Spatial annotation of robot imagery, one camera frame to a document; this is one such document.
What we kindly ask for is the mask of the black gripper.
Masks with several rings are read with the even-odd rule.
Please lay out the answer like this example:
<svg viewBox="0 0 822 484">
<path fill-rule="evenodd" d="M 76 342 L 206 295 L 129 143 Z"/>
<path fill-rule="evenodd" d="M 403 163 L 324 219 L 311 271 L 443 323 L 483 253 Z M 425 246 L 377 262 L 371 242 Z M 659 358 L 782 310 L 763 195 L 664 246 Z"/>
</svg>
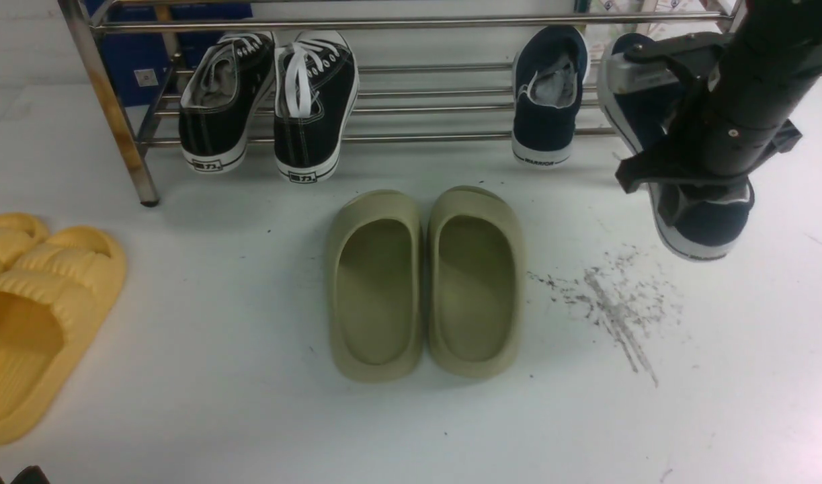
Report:
<svg viewBox="0 0 822 484">
<path fill-rule="evenodd" d="M 628 194 L 650 183 L 730 186 L 800 140 L 789 120 L 802 99 L 800 36 L 700 32 L 630 47 L 626 59 L 662 61 L 686 89 L 662 140 L 614 172 Z"/>
</svg>

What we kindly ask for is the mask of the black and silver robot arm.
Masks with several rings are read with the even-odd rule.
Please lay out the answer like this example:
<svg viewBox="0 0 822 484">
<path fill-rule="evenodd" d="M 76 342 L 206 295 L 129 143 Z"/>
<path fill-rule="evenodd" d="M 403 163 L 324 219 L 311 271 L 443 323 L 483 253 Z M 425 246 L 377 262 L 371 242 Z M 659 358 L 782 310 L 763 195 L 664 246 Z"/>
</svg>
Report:
<svg viewBox="0 0 822 484">
<path fill-rule="evenodd" d="M 754 1 L 732 34 L 633 46 L 626 65 L 669 71 L 686 94 L 667 134 L 620 163 L 628 193 L 649 183 L 733 185 L 796 137 L 776 137 L 822 76 L 822 1 Z"/>
</svg>

